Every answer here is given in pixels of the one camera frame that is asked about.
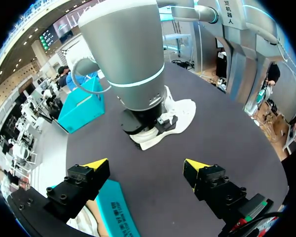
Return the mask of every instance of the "gray robot arm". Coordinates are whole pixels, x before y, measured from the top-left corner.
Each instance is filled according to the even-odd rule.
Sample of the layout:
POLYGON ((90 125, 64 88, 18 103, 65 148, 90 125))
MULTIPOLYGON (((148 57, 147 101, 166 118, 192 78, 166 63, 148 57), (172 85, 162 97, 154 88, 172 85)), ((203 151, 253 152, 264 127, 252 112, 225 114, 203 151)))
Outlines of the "gray robot arm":
POLYGON ((217 12, 207 6, 194 6, 192 0, 157 0, 159 7, 173 6, 172 16, 175 20, 183 21, 204 21, 216 23, 218 20, 217 12))
POLYGON ((79 19, 85 41, 120 102, 132 111, 157 106, 165 91, 156 0, 97 4, 79 19))

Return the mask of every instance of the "teal box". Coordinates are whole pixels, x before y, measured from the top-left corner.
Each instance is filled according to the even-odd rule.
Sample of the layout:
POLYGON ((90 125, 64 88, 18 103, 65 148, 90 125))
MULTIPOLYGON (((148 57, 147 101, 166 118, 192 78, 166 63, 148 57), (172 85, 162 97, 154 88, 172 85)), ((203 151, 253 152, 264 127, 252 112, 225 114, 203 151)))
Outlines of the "teal box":
POLYGON ((140 237, 118 182, 107 180, 95 200, 110 237, 140 237))
MULTIPOLYGON (((98 78, 82 84, 91 91, 102 91, 98 78)), ((74 133, 105 113, 103 94, 89 94, 79 88, 71 92, 60 112, 58 123, 69 133, 74 133)))

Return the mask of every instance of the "round table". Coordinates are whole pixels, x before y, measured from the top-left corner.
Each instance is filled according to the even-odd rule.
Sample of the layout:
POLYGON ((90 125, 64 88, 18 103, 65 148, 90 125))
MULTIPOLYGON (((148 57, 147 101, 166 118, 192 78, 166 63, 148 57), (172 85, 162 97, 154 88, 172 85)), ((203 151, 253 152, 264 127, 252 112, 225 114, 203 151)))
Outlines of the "round table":
POLYGON ((106 113, 74 134, 67 144, 67 168, 108 158, 110 179, 121 184, 142 237, 216 237, 224 226, 206 202, 199 202, 182 174, 186 158, 226 169, 230 180, 282 204, 288 186, 273 147, 242 105, 197 75, 171 63, 165 79, 174 100, 192 99, 196 115, 179 135, 170 135, 141 151, 120 127, 124 110, 112 90, 105 94, 106 113))

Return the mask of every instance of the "bolt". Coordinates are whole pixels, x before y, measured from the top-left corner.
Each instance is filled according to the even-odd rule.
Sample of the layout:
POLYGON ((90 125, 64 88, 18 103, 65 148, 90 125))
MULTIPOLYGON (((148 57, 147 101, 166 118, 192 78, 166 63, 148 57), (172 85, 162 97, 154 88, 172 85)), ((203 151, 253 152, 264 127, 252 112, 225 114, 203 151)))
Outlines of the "bolt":
POLYGON ((65 195, 65 194, 61 194, 61 195, 60 195, 60 199, 61 199, 61 200, 66 200, 66 199, 67 199, 67 195, 65 195))
POLYGON ((245 187, 241 187, 240 192, 241 192, 242 195, 245 196, 247 194, 247 189, 245 187))
POLYGON ((48 187, 48 188, 46 189, 46 191, 47 191, 48 193, 50 193, 50 192, 53 191, 53 188, 52 188, 52 187, 48 187))
POLYGON ((231 196, 231 195, 227 195, 227 196, 226 196, 226 200, 227 200, 227 201, 231 201, 231 200, 232 200, 232 196, 231 196))
POLYGON ((211 186, 216 187, 217 186, 217 181, 216 180, 211 181, 211 186))
POLYGON ((228 176, 224 176, 224 177, 223 177, 223 181, 224 181, 225 183, 227 183, 227 182, 229 181, 229 177, 228 177, 228 176))

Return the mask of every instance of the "floor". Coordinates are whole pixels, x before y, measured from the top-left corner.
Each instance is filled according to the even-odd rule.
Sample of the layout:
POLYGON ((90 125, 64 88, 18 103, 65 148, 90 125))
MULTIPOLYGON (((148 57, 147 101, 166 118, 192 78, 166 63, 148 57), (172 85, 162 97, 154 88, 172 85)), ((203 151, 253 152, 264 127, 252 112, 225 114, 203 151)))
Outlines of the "floor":
POLYGON ((59 184, 66 176, 67 139, 68 134, 57 123, 45 122, 35 147, 37 166, 30 178, 31 186, 45 197, 46 188, 59 184))

